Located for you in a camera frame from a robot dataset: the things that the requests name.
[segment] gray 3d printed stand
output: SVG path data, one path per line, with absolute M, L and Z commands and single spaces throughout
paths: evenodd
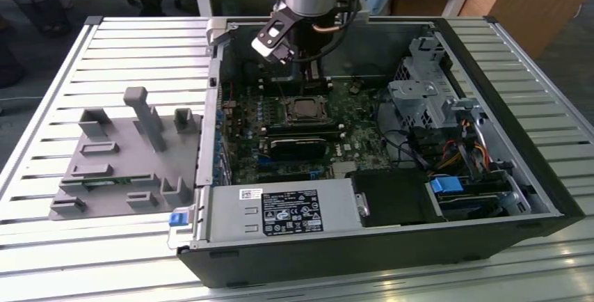
M 138 119 L 83 112 L 51 220 L 171 212 L 193 203 L 201 116 L 177 109 L 161 118 L 143 87 L 129 88 L 123 100 Z

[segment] metal workbench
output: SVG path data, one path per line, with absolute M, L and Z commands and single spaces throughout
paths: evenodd
M 209 289 L 167 246 L 169 214 L 48 221 L 83 108 L 131 116 L 122 94 L 145 86 L 161 115 L 182 106 L 202 112 L 206 23 L 105 18 L 83 27 L 0 174 L 2 301 L 545 301 L 594 294 L 593 127 L 498 24 L 484 19 L 450 24 L 586 212 L 568 229 L 478 262 Z

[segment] label sticker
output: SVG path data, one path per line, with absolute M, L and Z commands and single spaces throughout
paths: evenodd
M 239 199 L 241 200 L 257 200 L 262 198 L 262 189 L 241 189 Z
M 266 236 L 325 231 L 317 189 L 265 193 L 261 196 Z

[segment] blue tab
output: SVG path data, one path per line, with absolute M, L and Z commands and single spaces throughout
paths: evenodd
M 432 180 L 432 188 L 434 193 L 462 192 L 465 190 L 458 177 L 437 177 Z
M 171 213 L 170 215 L 170 227 L 182 227 L 189 224 L 187 213 Z

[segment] desk leg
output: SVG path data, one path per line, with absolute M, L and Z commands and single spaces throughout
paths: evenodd
M 457 17 L 461 13 L 462 6 L 465 5 L 466 0 L 449 0 L 446 4 L 446 8 L 444 9 L 442 16 L 445 17 Z
M 201 17 L 213 17 L 211 0 L 197 0 Z

